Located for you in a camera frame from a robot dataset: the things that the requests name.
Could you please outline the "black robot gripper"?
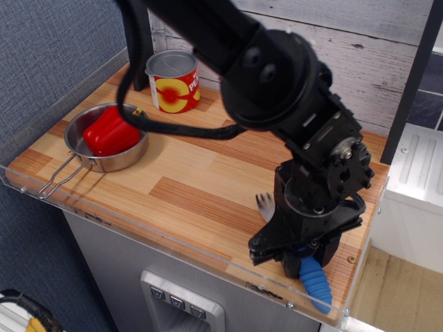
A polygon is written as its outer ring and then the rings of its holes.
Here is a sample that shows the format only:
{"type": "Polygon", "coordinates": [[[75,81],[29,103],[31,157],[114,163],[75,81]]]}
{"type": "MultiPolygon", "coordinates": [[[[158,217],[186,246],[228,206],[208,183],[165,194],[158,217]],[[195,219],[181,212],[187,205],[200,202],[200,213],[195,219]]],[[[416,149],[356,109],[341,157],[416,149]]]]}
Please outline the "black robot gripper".
{"type": "Polygon", "coordinates": [[[284,275],[300,278],[304,257],[313,256],[323,268],[338,250],[341,235],[357,228],[365,212],[364,200],[353,194],[339,203],[329,201],[320,210],[305,205],[288,160],[275,170],[274,205],[272,219],[248,243],[250,257],[256,266],[269,260],[280,261],[284,275]]]}

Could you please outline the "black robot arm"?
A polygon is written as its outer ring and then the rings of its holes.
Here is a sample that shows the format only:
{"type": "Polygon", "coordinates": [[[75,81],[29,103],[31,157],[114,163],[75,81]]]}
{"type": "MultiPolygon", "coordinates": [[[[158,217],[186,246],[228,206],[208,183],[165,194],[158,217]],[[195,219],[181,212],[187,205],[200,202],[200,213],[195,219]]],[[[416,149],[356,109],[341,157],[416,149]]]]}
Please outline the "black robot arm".
{"type": "Polygon", "coordinates": [[[275,210],[249,243],[258,265],[279,261],[300,278],[308,258],[320,266],[341,235],[361,225],[359,191],[374,173],[360,124],[331,93],[332,73],[300,35],[269,30],[229,1],[145,1],[143,4],[194,48],[221,79],[224,107],[234,124],[218,129],[155,122],[124,114],[143,131],[227,140],[270,131],[292,158],[275,171],[275,210]]]}

